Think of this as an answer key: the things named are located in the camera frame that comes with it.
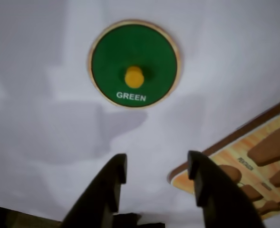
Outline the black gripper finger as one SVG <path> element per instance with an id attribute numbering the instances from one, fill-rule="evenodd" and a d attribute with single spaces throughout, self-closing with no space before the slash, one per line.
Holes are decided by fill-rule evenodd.
<path id="1" fill-rule="evenodd" d="M 247 195 L 218 165 L 198 151 L 189 151 L 187 159 L 188 178 L 194 182 L 206 228 L 265 227 Z"/>
<path id="2" fill-rule="evenodd" d="M 121 185 L 126 184 L 127 155 L 112 157 L 76 201 L 62 228 L 111 228 L 118 212 Z"/>

